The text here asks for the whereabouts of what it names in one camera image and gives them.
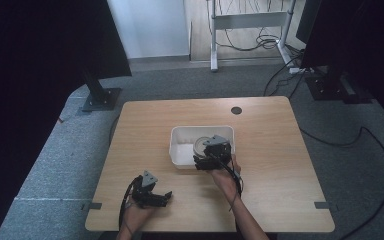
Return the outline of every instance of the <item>metal stand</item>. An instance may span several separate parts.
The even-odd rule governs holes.
[[[112,111],[121,93],[121,88],[104,89],[98,79],[94,79],[86,68],[82,68],[81,72],[90,91],[82,111]]]
[[[316,101],[341,100],[346,104],[371,103],[370,93],[355,84],[341,68],[330,67],[324,77],[306,78],[308,88]]]
[[[292,15],[294,14],[295,1],[291,0],[287,12],[268,12],[241,15],[216,15],[216,0],[212,0],[211,15],[211,71],[217,72],[217,45],[216,30],[237,29],[237,28],[257,28],[257,27],[282,27],[282,37],[277,44],[280,54],[288,67],[294,67],[291,57],[286,52],[285,42],[291,25]]]

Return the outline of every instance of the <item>white wall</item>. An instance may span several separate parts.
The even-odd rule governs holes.
[[[189,54],[183,0],[107,0],[127,58]]]

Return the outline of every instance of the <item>hole in table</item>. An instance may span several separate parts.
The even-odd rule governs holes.
[[[232,112],[233,114],[235,114],[235,115],[239,115],[239,114],[242,113],[242,108],[240,108],[240,107],[232,107],[231,112]]]

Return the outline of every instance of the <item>wooden table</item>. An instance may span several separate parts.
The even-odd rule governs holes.
[[[232,114],[232,107],[242,113]],[[130,182],[143,170],[159,181],[155,194],[173,191],[143,231],[232,232],[229,205],[207,173],[175,168],[169,156],[176,126],[229,125],[245,183],[242,199],[267,232],[330,232],[325,202],[291,105],[285,97],[128,102],[124,105],[101,173],[86,228],[118,230],[119,210]]]

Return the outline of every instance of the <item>dark curtain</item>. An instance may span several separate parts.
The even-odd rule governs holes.
[[[105,0],[0,0],[0,225],[84,84],[79,67],[96,79],[131,75]]]

